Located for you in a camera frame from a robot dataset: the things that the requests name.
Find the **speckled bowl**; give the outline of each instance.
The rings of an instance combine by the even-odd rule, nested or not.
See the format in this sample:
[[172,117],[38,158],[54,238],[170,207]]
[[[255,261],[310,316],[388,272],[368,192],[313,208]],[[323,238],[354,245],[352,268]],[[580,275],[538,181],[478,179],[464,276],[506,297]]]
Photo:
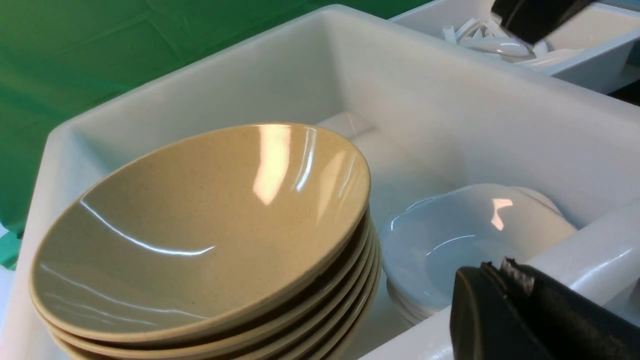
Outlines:
[[352,290],[361,274],[367,272],[366,264],[380,246],[375,229],[371,226],[371,218],[368,214],[365,216],[339,258],[307,289],[264,316],[266,319],[256,319],[248,326],[243,326],[241,331],[226,334],[222,338],[205,337],[197,342],[172,348],[127,348],[79,338],[48,322],[46,318],[44,321],[52,334],[69,345],[98,356],[117,359],[210,358],[229,353],[242,354],[243,351],[251,352],[252,349],[276,352],[296,339],[296,333],[292,334],[293,338],[291,335],[278,337],[278,334],[314,326]]
[[[58,342],[64,342],[63,350],[72,356],[84,358],[117,358],[117,359],[203,359],[212,357],[233,357],[242,359],[258,359],[263,357],[301,358],[313,350],[316,355],[327,353],[336,343],[348,342],[349,335],[355,328],[352,326],[366,312],[375,297],[378,278],[380,276],[380,244],[375,229],[367,229],[360,239],[353,239],[355,243],[365,245],[364,249],[357,245],[356,262],[353,267],[348,265],[347,274],[339,281],[339,285],[331,291],[320,304],[310,307],[311,312],[305,314],[300,321],[280,329],[276,336],[270,336],[260,343],[237,340],[250,338],[255,335],[249,330],[231,338],[212,341],[202,345],[182,348],[167,348],[162,350],[135,350],[109,347],[101,343],[78,338],[51,323],[47,323],[51,334]],[[236,342],[240,347],[230,345]]]
[[82,195],[42,242],[31,298],[91,340],[180,343],[273,310],[324,272],[367,207],[360,151],[259,124],[152,152]]

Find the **white plastic tray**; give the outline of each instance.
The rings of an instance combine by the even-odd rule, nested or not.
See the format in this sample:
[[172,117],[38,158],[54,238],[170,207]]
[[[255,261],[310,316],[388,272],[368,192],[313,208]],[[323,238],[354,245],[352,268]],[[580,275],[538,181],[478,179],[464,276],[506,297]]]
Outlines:
[[[349,8],[324,8],[141,86],[50,134],[0,359],[65,358],[29,300],[36,247],[83,191],[176,140],[252,122],[321,123],[353,139],[369,160],[378,226],[417,199],[481,182],[541,191],[582,226],[640,195],[639,120],[634,106]],[[579,273],[606,259],[586,251],[574,260]],[[384,282],[345,359],[406,330]],[[383,354],[416,358],[438,337],[446,349],[448,327],[438,334],[419,331],[406,332]],[[394,345],[398,341],[402,347]]]
[[640,12],[639,0],[601,0],[601,3]]
[[[391,21],[443,38],[444,27],[458,29],[471,18],[491,19],[494,1],[436,0]],[[587,50],[542,72],[608,94],[628,84],[620,77],[629,52],[639,38],[640,13],[592,4],[547,38],[552,49]]]

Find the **green cloth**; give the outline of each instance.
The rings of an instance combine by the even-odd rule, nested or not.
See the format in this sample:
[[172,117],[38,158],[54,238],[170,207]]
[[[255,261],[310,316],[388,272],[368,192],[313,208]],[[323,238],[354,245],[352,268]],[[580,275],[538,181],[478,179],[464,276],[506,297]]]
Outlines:
[[[428,1],[339,3],[389,18]],[[0,0],[0,224],[22,236],[47,135],[60,123],[332,3]],[[2,259],[17,248],[15,237],[6,242]]]
[[18,262],[21,240],[11,231],[0,237],[0,264],[9,270],[15,270]]

